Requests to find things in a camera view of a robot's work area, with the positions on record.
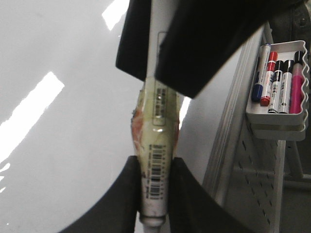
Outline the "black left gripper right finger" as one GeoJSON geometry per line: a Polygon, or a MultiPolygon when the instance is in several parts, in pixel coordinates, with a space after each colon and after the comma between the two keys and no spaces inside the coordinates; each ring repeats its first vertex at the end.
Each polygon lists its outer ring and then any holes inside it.
{"type": "Polygon", "coordinates": [[[172,233],[251,233],[203,189],[182,158],[175,157],[169,181],[172,233]]]}

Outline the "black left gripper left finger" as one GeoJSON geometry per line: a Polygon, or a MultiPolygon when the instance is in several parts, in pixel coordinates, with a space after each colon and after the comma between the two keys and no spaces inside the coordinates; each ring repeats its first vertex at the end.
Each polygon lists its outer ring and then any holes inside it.
{"type": "Polygon", "coordinates": [[[133,233],[140,205],[140,165],[129,156],[108,191],[62,233],[133,233]]]}

